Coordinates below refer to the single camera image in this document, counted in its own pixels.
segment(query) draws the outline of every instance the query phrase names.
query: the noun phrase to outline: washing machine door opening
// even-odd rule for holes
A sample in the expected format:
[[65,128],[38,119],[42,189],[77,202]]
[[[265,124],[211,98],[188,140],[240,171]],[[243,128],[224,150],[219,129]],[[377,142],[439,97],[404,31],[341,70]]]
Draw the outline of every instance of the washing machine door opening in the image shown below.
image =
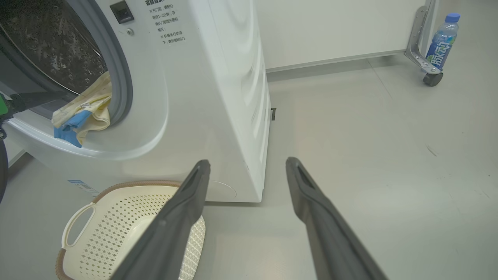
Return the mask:
[[111,125],[131,107],[132,85],[121,46],[94,0],[0,0],[0,92],[63,91],[62,100],[32,110],[55,110],[109,71]]

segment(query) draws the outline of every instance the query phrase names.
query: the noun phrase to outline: caster wheel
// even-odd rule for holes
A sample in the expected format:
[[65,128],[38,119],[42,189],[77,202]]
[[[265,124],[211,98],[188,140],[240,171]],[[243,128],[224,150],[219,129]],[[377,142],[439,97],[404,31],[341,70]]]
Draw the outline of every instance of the caster wheel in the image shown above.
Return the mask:
[[443,79],[443,73],[437,75],[426,74],[424,77],[424,83],[430,87],[436,86]]

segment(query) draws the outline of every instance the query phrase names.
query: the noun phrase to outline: blue cloth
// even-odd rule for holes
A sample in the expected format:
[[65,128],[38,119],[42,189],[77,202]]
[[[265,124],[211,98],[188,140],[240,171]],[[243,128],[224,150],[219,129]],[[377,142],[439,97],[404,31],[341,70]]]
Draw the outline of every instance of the blue cloth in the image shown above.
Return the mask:
[[90,111],[82,111],[70,118],[61,127],[54,127],[54,137],[73,144],[74,146],[81,148],[81,143],[76,138],[76,131],[74,129],[80,128],[87,121],[88,117],[92,114]]

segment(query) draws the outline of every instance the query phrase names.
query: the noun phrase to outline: black cable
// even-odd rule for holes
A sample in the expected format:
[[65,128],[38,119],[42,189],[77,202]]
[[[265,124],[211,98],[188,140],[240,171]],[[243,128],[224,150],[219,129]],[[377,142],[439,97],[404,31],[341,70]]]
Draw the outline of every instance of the black cable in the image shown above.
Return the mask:
[[7,179],[8,179],[8,158],[7,150],[5,149],[5,143],[0,140],[0,203],[3,199],[3,194],[7,189]]

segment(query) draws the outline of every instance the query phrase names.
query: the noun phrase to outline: gray floor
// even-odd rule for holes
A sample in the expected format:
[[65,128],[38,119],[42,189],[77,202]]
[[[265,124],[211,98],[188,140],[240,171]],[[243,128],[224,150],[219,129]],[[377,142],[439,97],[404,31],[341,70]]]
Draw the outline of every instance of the gray floor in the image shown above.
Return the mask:
[[[444,0],[461,29],[440,85],[403,56],[269,75],[259,204],[208,203],[195,279],[302,280],[315,273],[284,163],[296,156],[392,280],[498,275],[498,53],[494,0]],[[56,279],[62,230],[92,198],[40,162],[0,204],[0,279]]]

